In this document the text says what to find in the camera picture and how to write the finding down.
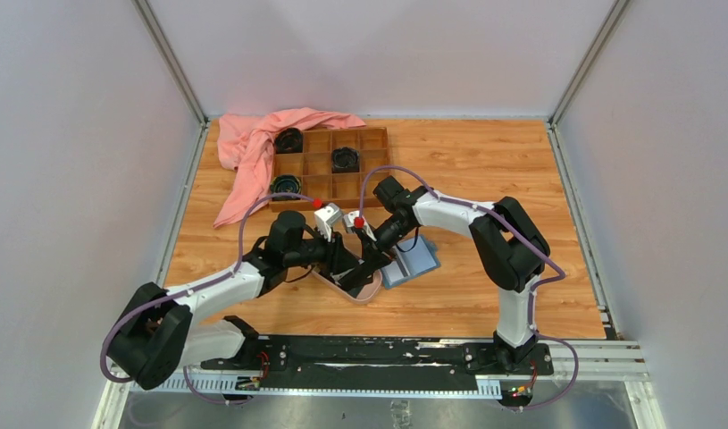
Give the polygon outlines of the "pink oval card tray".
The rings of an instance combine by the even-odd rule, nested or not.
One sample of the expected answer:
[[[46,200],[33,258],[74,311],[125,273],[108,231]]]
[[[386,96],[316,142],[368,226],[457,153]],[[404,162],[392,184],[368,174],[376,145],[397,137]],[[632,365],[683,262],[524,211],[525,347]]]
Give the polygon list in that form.
[[[365,305],[371,302],[380,292],[383,280],[382,273],[380,271],[377,271],[372,275],[372,279],[363,287],[352,291],[345,291],[341,289],[336,283],[324,277],[318,267],[315,267],[313,269],[312,276],[320,281],[322,284],[325,284],[328,288],[334,290],[343,299],[346,299],[347,301],[357,305]]]

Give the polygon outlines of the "teal leather card holder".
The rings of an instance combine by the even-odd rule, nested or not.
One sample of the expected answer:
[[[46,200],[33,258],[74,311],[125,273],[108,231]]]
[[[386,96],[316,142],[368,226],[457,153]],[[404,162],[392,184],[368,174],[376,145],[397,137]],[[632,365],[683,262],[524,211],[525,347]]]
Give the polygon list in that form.
[[[399,246],[401,248],[410,248],[413,241],[414,238],[405,240],[399,243]],[[414,249],[409,252],[400,252],[395,249],[395,253],[395,259],[401,259],[409,269],[410,277],[406,282],[410,282],[417,277],[440,268],[436,245],[432,241],[427,240],[423,235],[418,237],[418,242]]]

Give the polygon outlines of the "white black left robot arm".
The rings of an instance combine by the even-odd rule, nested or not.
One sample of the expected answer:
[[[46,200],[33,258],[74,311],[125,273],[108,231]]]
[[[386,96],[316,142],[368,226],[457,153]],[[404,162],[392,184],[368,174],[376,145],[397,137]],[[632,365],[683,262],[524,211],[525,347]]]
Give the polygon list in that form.
[[[260,298],[284,283],[289,269],[304,267],[350,299],[368,299],[377,290],[366,257],[346,248],[337,222],[371,247],[372,230],[358,213],[343,215],[333,206],[314,214],[316,225],[296,211],[280,213],[234,265],[194,282],[165,289],[154,282],[140,286],[104,339],[100,366],[115,383],[134,382],[150,390],[176,370],[226,358],[237,369],[251,367],[258,345],[250,327],[232,317],[218,324],[202,322],[224,308]]]

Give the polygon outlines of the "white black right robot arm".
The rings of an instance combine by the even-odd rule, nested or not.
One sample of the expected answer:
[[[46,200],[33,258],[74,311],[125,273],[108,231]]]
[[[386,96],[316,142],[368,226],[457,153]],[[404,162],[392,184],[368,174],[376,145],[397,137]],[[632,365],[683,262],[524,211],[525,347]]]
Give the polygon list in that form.
[[[452,198],[421,186],[404,188],[389,176],[373,190],[389,218],[372,228],[363,216],[350,214],[345,225],[361,241],[360,262],[335,282],[343,290],[364,285],[373,273],[393,262],[395,246],[411,231],[434,227],[473,240],[485,273],[498,287],[500,316],[493,333],[494,361],[517,373],[531,360],[538,334],[534,321],[534,288],[550,248],[521,204],[504,197],[496,203]]]

